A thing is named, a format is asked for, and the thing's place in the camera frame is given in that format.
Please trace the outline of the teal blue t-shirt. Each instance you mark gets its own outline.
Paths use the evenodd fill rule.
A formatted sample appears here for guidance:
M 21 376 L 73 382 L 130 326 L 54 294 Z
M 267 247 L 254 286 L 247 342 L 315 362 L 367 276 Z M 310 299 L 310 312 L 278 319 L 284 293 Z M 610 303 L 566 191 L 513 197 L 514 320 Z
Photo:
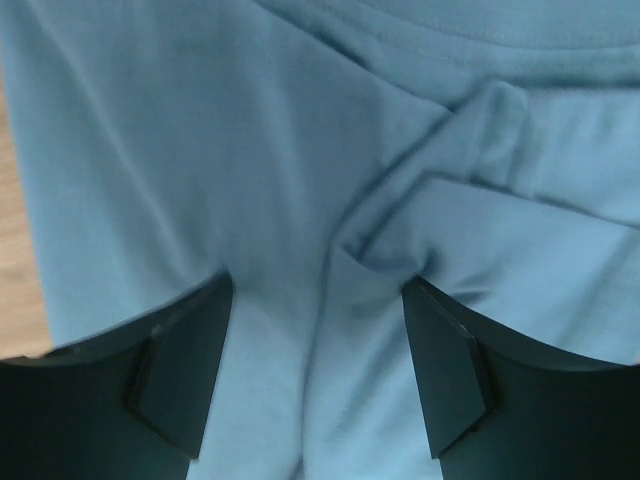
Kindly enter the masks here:
M 414 276 L 639 358 L 635 1 L 5 1 L 53 340 L 236 286 L 193 479 L 437 479 Z

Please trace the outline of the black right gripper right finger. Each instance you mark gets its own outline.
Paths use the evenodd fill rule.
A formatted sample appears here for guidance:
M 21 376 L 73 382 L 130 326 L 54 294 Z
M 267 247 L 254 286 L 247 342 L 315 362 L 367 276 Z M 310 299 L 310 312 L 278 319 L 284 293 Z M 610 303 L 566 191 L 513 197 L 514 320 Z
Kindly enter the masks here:
M 431 456 L 447 479 L 635 479 L 639 369 L 574 354 L 402 290 Z

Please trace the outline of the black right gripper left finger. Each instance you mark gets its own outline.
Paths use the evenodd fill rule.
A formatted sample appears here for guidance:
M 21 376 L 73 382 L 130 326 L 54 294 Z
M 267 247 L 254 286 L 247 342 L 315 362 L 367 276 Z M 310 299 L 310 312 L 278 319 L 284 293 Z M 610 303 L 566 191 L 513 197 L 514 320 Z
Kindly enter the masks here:
M 5 479 L 183 479 L 199 457 L 233 283 L 1 363 Z

